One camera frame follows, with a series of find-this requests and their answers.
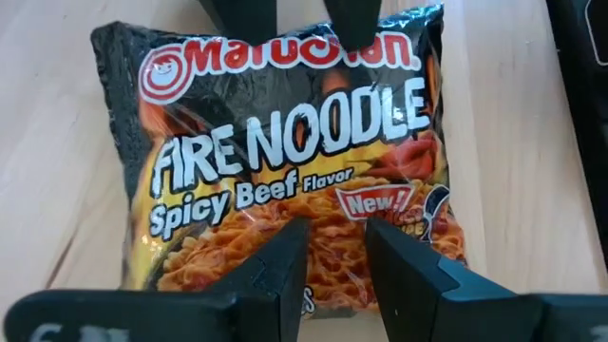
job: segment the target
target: noodle image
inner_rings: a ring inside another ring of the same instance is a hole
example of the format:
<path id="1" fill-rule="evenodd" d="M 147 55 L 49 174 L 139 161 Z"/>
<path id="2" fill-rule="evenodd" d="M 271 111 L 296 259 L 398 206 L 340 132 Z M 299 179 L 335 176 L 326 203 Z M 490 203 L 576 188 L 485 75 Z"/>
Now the noodle image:
<path id="1" fill-rule="evenodd" d="M 385 179 L 355 178 L 337 187 L 360 189 L 388 184 Z M 424 203 L 430 186 L 419 183 L 407 211 Z M 258 205 L 231 213 L 213 233 L 186 237 L 181 250 L 172 252 L 163 263 L 158 281 L 161 291 L 202 291 L 255 253 L 290 219 L 312 220 L 308 253 L 307 285 L 313 289 L 318 307 L 353 310 L 376 309 L 364 240 L 364 222 L 345 217 L 335 194 L 328 187 L 295 198 Z M 445 213 L 433 232 L 433 247 L 448 257 L 462 259 L 464 245 L 458 226 L 449 228 Z"/>

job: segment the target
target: new! label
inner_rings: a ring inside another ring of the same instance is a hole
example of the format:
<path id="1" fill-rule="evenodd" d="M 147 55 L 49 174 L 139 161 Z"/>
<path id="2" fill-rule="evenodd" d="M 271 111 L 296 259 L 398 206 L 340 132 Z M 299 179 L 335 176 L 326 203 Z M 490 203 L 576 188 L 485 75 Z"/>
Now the new! label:
<path id="1" fill-rule="evenodd" d="M 413 194 L 409 184 L 388 184 L 352 191 L 335 189 L 342 210 L 349 219 L 361 220 L 376 212 L 403 212 Z"/>

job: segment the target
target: plastic wrapper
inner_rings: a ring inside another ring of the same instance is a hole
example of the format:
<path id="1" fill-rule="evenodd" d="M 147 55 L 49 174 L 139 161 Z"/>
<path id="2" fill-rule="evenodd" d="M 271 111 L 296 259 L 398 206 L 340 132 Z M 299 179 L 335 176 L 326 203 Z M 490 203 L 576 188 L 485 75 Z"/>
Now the plastic wrapper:
<path id="1" fill-rule="evenodd" d="M 130 199 L 123 288 L 202 291 L 294 217 L 312 220 L 305 316 L 377 310 L 370 216 L 466 262 L 447 203 L 442 16 L 383 19 L 374 45 L 352 53 L 331 24 L 258 47 L 96 28 Z"/>

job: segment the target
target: maruchan fire noodle package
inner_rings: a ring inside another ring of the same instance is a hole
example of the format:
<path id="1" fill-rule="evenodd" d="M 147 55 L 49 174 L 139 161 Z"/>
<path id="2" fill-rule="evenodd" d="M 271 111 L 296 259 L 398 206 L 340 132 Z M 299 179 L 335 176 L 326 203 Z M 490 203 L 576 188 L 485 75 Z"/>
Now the maruchan fire noodle package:
<path id="1" fill-rule="evenodd" d="M 312 225 L 305 316 L 377 310 L 371 216 L 465 263 L 447 202 L 442 17 L 393 15 L 352 53 L 331 24 L 258 47 L 95 29 L 130 199 L 123 288 L 202 291 L 295 217 Z"/>

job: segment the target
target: fire noodle text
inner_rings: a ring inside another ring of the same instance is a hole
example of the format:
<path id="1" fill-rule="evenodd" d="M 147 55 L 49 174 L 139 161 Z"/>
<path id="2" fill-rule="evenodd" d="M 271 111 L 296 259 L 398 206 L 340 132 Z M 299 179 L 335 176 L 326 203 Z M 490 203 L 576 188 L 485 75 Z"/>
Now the fire noodle text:
<path id="1" fill-rule="evenodd" d="M 328 68 L 343 61 L 348 67 L 390 67 L 420 70 L 411 41 L 400 32 L 376 33 L 373 46 L 347 53 L 333 35 L 275 38 L 258 47 L 214 37 L 189 39 L 151 50 L 140 68 L 140 92 L 145 100 L 168 105 L 179 99 L 195 76 L 240 73 L 267 65 L 290 68 L 300 63 Z"/>
<path id="2" fill-rule="evenodd" d="M 178 194 L 196 189 L 199 180 L 215 183 L 224 177 L 233 177 L 245 167 L 253 172 L 260 172 L 264 165 L 278 170 L 287 163 L 306 164 L 318 153 L 334 156 L 377 139 L 386 143 L 404 139 L 412 131 L 430 125 L 428 116 L 418 115 L 419 108 L 425 106 L 424 98 L 418 92 L 424 88 L 425 79 L 414 77 L 396 89 L 366 85 L 353 90 L 350 96 L 343 91 L 335 92 L 318 110 L 311 104 L 298 104 L 282 115 L 275 110 L 268 123 L 250 117 L 247 119 L 246 152 L 241 151 L 244 161 L 235 159 L 238 151 L 230 144 L 235 136 L 232 123 L 196 137 L 173 137 L 162 145 L 156 158 L 150 196 L 155 199 L 162 196 L 165 179 L 170 181 L 170 192 Z M 393 105 L 397 89 L 404 91 L 404 107 Z M 370 109 L 366 126 L 363 125 L 364 99 Z M 339 112 L 335 121 L 332 120 L 334 107 Z M 268 133 L 262 129 L 265 124 L 270 127 Z M 301 144 L 295 141 L 298 124 L 304 124 L 307 132 Z"/>

